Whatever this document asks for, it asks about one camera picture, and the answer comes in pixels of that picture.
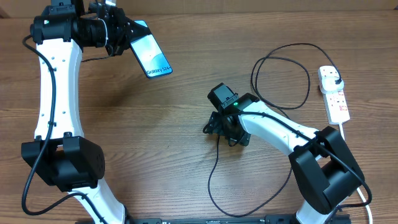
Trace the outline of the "blue Galaxy smartphone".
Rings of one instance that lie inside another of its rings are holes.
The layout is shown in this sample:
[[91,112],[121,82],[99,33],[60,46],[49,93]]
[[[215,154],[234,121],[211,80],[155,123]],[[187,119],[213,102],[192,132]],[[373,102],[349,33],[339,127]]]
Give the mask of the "blue Galaxy smartphone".
[[[143,20],[135,21],[148,27]],[[140,39],[131,39],[130,46],[147,78],[161,77],[173,72],[153,34]]]

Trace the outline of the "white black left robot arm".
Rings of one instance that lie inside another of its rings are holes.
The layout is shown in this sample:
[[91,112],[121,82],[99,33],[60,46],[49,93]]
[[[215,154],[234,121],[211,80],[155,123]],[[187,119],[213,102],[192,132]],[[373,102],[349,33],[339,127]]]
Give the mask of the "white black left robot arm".
[[149,77],[172,68],[147,24],[128,18],[114,1],[52,1],[30,26],[29,49],[40,62],[40,110],[34,139],[21,145],[30,174],[75,198],[93,223],[132,223],[105,181],[102,148],[84,137],[78,81],[83,50],[105,48],[109,57],[131,49]]

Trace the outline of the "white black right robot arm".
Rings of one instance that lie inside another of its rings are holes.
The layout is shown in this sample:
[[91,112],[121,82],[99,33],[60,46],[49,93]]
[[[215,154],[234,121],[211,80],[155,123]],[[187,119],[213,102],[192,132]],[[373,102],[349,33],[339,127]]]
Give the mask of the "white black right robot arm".
[[339,131],[327,126],[321,131],[293,122],[272,111],[258,97],[239,96],[224,83],[207,98],[215,107],[205,134],[225,137],[229,146],[247,146],[251,135],[268,142],[289,158],[302,207],[294,223],[332,223],[344,201],[360,186],[364,175]]

